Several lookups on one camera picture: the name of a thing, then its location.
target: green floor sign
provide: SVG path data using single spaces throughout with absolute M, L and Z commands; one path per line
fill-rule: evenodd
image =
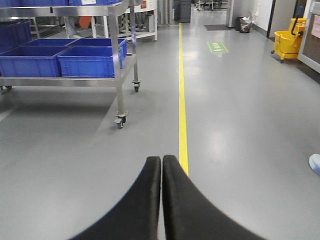
M 208 42 L 209 48 L 212 53 L 228 53 L 228 49 L 222 41 Z

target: black foam pad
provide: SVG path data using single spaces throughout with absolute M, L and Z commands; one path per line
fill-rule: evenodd
M 161 160 L 157 156 L 148 157 L 141 173 L 114 208 L 71 239 L 156 240 L 160 183 Z
M 172 155 L 163 159 L 162 200 L 166 240 L 263 240 L 209 202 Z

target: wall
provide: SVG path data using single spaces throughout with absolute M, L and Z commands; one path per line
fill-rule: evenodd
M 269 26 L 271 8 L 272 8 L 273 0 L 254 0 L 253 4 L 253 20 L 255 20 L 255 24 L 267 31 Z

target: blue shoe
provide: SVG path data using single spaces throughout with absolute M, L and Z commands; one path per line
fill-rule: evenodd
M 312 154 L 309 158 L 309 165 L 316 174 L 320 175 L 320 154 Z

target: stainless steel cart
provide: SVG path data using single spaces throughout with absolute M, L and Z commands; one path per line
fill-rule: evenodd
M 113 5 L 88 5 L 88 6 L 40 6 L 40 7 L 0 7 L 0 17 L 69 17 L 69 16 L 108 16 L 110 35 L 113 48 L 114 78 L 87 78 L 87 77 L 2 77 L 0 86 L 11 88 L 12 86 L 47 86 L 47 87 L 115 87 L 118 104 L 118 112 L 114 123 L 123 128 L 126 123 L 128 112 L 125 111 L 123 83 L 128 77 L 130 70 L 134 70 L 132 81 L 135 92 L 140 89 L 138 78 L 138 63 L 136 53 L 136 19 L 135 6 L 142 0 L 123 0 Z M 132 31 L 132 53 L 123 62 L 120 68 L 118 46 L 118 16 L 130 9 L 130 25 Z

